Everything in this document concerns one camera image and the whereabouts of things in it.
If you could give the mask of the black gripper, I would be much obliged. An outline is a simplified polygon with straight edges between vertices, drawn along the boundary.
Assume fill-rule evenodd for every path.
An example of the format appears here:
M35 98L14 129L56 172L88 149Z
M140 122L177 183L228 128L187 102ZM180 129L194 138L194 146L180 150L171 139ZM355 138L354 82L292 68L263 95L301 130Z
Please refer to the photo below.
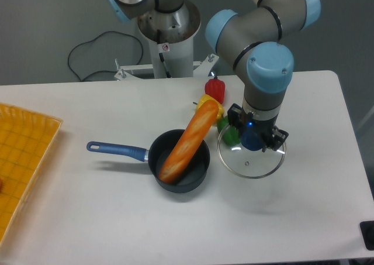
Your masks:
M275 128L277 115L255 117L252 112L245 113L237 104L232 104L227 111L228 124L240 129L240 137L246 133L252 132L261 138L264 145L262 152L267 149L277 151L283 144L285 144L289 133L285 130Z

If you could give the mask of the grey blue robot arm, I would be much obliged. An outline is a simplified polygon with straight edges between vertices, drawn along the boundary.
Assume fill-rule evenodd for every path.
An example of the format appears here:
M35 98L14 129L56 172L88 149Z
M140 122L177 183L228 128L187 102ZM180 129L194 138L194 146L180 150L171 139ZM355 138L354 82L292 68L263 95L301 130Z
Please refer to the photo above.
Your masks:
M320 16L320 0L253 0L245 15L225 9L208 22L205 38L244 84L242 106L229 123L248 150L277 150L288 137L276 127L293 75L294 58L280 40L303 30ZM122 22L137 20L148 40L155 78L190 77L192 40L200 28L197 7L188 0L108 0Z

